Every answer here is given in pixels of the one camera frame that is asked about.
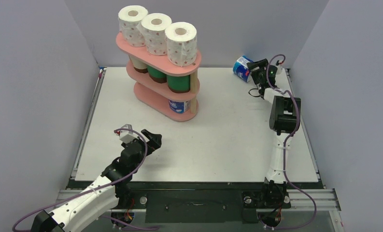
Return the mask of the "blue white packaged roll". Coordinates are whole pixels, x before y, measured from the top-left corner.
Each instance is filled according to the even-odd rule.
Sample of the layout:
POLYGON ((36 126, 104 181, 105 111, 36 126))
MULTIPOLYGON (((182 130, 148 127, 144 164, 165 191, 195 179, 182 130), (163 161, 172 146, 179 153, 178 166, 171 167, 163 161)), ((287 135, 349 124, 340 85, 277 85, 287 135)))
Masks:
POLYGON ((247 66, 247 63, 250 62, 253 61, 246 56, 241 56, 235 61, 233 66, 233 73, 246 83, 252 80, 251 71, 247 66))

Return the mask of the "blue Tempo packaged roll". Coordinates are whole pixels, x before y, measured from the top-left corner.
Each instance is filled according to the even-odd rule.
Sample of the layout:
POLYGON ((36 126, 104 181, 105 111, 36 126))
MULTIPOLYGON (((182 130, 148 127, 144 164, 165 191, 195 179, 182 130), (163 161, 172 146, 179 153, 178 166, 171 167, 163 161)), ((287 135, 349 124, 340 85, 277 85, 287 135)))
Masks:
POLYGON ((189 110, 190 101, 173 101, 169 100, 169 108, 178 114, 183 114, 189 110))

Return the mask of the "pink three-tier wooden shelf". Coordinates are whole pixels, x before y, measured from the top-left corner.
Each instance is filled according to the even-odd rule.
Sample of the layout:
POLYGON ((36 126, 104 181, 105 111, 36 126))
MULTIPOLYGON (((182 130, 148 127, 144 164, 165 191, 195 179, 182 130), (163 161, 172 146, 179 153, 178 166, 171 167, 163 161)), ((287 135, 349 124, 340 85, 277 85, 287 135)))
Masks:
POLYGON ((201 53, 197 52, 194 63, 189 66, 179 67, 172 64, 167 56, 155 56, 147 52, 146 47, 133 47, 125 39, 122 33, 118 33, 115 39, 116 45, 124 53, 133 56, 142 63, 149 65, 167 75, 179 77, 190 75, 191 89, 187 93, 175 93, 166 83, 158 83, 146 73, 135 70, 132 61, 126 66, 130 78, 136 81, 133 91, 136 98, 161 114, 174 121, 188 121, 196 116, 199 110, 197 94, 200 89, 198 68, 201 63, 201 53), (189 109, 184 113, 176 113, 169 107, 169 101, 189 102, 189 109))

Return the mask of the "green brown roll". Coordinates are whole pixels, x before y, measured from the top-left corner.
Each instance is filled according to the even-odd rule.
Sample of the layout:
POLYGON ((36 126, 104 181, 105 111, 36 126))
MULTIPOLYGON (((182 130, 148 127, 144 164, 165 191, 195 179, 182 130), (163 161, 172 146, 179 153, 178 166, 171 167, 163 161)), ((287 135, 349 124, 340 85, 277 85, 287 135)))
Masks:
POLYGON ((157 83, 166 83, 167 82, 167 75, 163 73, 162 71, 157 70, 156 68, 153 68, 152 66, 147 66, 147 70, 149 73, 149 76, 157 83))
POLYGON ((167 75, 169 89, 175 93, 187 93, 190 91, 190 75, 171 76, 167 75))

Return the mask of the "cream brown paper roll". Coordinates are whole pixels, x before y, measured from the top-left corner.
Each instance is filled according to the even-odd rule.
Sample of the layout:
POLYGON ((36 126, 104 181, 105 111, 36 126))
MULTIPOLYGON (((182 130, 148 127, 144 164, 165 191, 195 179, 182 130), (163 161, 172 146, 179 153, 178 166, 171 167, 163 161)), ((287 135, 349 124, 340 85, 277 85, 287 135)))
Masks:
POLYGON ((147 65, 136 58, 135 56, 129 55, 129 59, 132 62, 134 69, 139 73, 148 73, 147 65))

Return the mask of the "white dotted toilet roll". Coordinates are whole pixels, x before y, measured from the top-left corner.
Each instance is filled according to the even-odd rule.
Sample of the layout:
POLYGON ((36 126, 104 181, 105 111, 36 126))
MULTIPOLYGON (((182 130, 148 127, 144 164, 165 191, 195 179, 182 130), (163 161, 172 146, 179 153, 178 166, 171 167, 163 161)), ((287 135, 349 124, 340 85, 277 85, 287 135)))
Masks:
POLYGON ((165 29, 172 24, 172 19, 162 13, 148 14, 141 21, 140 32, 145 39, 147 52, 156 56, 167 54, 165 29))
POLYGON ((145 38, 140 32, 141 21, 148 15, 148 10, 140 5, 130 5, 118 13, 119 31, 133 47, 145 46, 145 38))
POLYGON ((179 67, 189 66, 197 58, 197 29, 187 22, 175 22, 165 29, 167 56, 179 67))

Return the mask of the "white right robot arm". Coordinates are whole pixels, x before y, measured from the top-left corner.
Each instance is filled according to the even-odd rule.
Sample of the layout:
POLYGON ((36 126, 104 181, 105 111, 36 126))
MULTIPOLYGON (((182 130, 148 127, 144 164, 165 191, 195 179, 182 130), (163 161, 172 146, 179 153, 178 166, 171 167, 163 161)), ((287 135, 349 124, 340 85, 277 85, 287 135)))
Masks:
POLYGON ((259 97, 271 103, 269 127, 274 132, 270 167, 259 193, 259 204, 265 208, 279 208, 289 203, 286 162, 292 137, 300 126, 301 100, 276 86, 278 68, 271 66, 267 59, 249 61, 247 67, 258 87, 259 97))

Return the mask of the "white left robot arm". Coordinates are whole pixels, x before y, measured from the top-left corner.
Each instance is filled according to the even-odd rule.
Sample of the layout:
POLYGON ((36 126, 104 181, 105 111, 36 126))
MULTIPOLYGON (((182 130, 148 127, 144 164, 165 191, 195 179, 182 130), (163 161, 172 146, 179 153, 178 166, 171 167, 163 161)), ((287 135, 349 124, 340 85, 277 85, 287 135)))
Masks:
POLYGON ((81 193, 54 210, 41 210, 34 218, 32 232, 80 232, 106 211, 133 206, 128 183, 145 158, 162 145, 162 135, 146 129, 116 129, 123 150, 81 193))

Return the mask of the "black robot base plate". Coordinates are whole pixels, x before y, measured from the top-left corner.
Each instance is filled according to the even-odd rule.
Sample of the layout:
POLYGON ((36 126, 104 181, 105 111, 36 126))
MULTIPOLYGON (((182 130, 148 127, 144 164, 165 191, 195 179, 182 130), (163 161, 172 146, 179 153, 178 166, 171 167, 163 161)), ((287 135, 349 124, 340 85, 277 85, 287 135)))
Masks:
POLYGON ((113 222, 256 224, 278 220, 291 202, 286 184, 264 182, 132 182, 111 210, 113 222))

